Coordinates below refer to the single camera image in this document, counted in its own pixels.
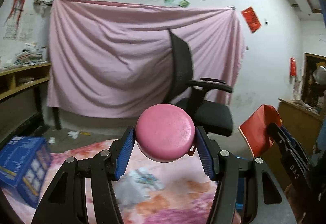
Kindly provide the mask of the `person's right hand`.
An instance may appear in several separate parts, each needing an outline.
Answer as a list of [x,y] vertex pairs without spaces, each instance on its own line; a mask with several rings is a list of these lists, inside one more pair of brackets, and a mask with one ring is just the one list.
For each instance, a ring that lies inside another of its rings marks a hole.
[[304,201],[303,197],[301,197],[301,195],[295,190],[292,184],[286,187],[284,195],[290,204],[297,223],[309,223],[307,218],[307,203]]

